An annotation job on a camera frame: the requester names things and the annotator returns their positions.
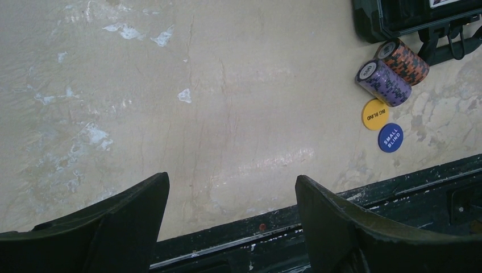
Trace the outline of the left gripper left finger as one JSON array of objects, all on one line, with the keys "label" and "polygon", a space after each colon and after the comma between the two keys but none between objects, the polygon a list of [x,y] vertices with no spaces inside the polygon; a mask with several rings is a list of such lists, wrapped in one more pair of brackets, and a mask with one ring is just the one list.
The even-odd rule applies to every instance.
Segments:
[{"label": "left gripper left finger", "polygon": [[157,173],[27,232],[1,234],[2,272],[148,272],[169,194]]}]

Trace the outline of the red black chip roll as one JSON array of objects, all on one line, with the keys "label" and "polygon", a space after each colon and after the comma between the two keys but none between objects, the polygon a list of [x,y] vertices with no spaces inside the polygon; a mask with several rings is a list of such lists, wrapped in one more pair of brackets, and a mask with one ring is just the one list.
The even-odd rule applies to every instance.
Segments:
[{"label": "red black chip roll", "polygon": [[422,82],[430,72],[430,66],[399,38],[382,44],[374,57],[382,60],[409,85]]}]

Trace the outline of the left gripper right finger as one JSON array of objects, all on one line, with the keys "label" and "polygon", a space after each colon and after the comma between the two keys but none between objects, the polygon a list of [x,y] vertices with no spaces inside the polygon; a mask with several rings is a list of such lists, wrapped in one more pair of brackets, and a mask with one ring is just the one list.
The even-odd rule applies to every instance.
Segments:
[{"label": "left gripper right finger", "polygon": [[480,272],[481,236],[414,228],[362,208],[308,176],[295,184],[314,272]]}]

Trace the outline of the purple poker chip roll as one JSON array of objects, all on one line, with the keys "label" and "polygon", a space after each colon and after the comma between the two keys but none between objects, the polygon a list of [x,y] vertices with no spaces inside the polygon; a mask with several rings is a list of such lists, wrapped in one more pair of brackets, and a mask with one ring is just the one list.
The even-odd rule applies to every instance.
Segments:
[{"label": "purple poker chip roll", "polygon": [[412,87],[379,59],[363,64],[355,81],[389,107],[397,107],[408,100]]}]

